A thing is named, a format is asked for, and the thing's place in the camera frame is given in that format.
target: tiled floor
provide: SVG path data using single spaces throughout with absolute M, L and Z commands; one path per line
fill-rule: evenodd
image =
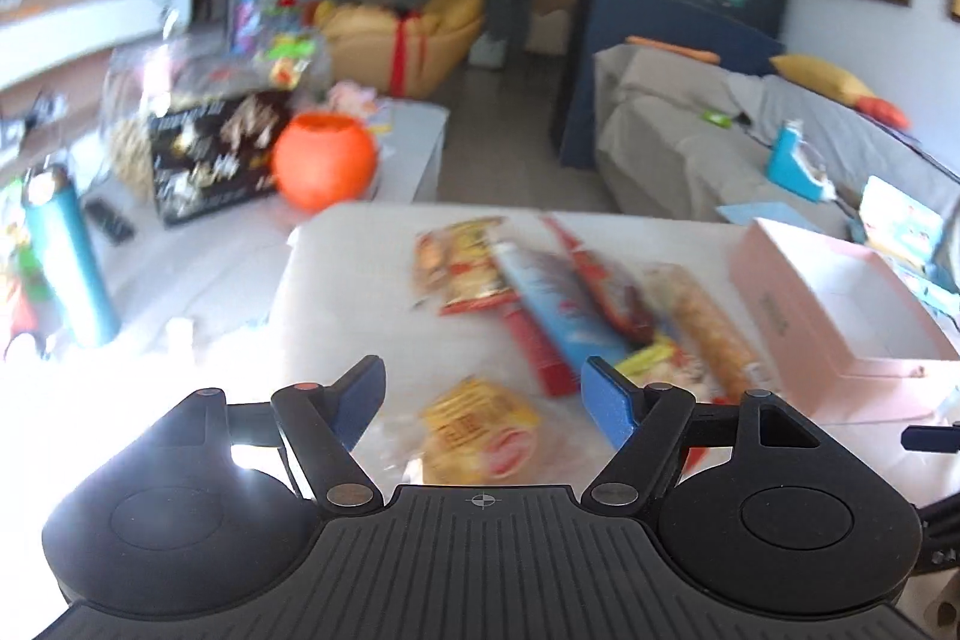
M 564 169 L 547 132 L 559 64 L 520 61 L 502 73 L 463 68 L 433 100 L 451 110 L 440 201 L 619 212 L 596 172 Z

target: orange pumpkin bucket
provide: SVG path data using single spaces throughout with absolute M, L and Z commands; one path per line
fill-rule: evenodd
M 376 174 L 376 144 L 348 115 L 305 112 L 274 146 L 272 168 L 285 199 L 311 213 L 363 196 Z

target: open cardboard box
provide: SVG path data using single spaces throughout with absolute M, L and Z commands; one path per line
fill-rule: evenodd
M 960 383 L 960 355 L 877 252 L 757 220 L 731 277 L 787 398 L 819 423 L 929 415 Z

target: teal water bottle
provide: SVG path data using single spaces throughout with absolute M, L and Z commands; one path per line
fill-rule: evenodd
M 77 344 L 106 345 L 120 332 L 97 266 L 77 190 L 66 169 L 51 164 L 27 172 L 23 210 L 34 252 Z

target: red cushion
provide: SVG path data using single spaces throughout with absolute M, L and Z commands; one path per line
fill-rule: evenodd
M 909 131 L 913 125 L 899 106 L 882 98 L 862 97 L 856 102 L 856 111 L 898 131 Z

